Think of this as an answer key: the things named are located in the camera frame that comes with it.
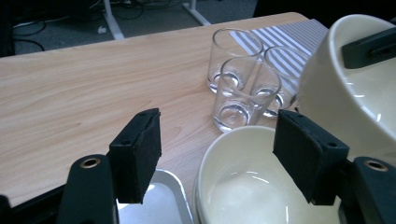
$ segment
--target wooden table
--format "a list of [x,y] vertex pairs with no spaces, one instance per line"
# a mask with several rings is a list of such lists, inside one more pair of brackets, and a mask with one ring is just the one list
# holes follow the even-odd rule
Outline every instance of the wooden table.
[[159,107],[157,168],[181,180],[190,203],[221,135],[205,82],[212,34],[305,20],[285,13],[0,59],[0,194],[15,206],[61,186],[74,161],[106,154],[135,114]]

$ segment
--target ceramic bowl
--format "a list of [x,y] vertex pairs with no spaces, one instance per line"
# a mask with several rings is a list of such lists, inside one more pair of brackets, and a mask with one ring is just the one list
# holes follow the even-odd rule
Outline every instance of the ceramic bowl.
[[307,62],[297,95],[299,111],[350,146],[349,158],[396,165],[396,58],[346,69],[341,47],[394,25],[349,15],[329,30]]
[[221,135],[195,181],[201,223],[337,223],[338,205],[308,204],[273,154],[275,130],[245,126]]

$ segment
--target white bowl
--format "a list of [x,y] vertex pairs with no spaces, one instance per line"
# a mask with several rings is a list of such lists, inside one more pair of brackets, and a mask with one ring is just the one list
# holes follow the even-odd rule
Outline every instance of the white bowl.
[[220,136],[195,181],[202,223],[337,223],[334,206],[308,204],[273,154],[275,130],[245,126]]
[[345,44],[391,27],[366,15],[341,18],[301,76],[299,111],[349,145],[351,160],[368,156],[396,165],[396,58],[346,69],[341,51]]

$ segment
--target metal tray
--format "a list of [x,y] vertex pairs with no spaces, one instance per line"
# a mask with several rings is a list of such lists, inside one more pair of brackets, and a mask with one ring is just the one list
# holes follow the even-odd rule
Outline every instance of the metal tray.
[[118,203],[120,224],[193,224],[183,186],[172,173],[157,169],[143,204]]

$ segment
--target white ceramic dish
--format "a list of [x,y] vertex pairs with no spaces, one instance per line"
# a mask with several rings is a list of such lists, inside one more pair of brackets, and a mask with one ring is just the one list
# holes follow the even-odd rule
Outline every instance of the white ceramic dish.
[[196,223],[338,222],[338,202],[306,202],[272,153],[274,136],[274,129],[245,126],[210,146],[195,183]]
[[181,182],[172,173],[157,169],[143,204],[118,204],[120,224],[192,224]]
[[349,15],[329,30],[306,64],[299,111],[350,146],[349,158],[374,157],[396,165],[396,58],[346,69],[341,47],[394,25]]

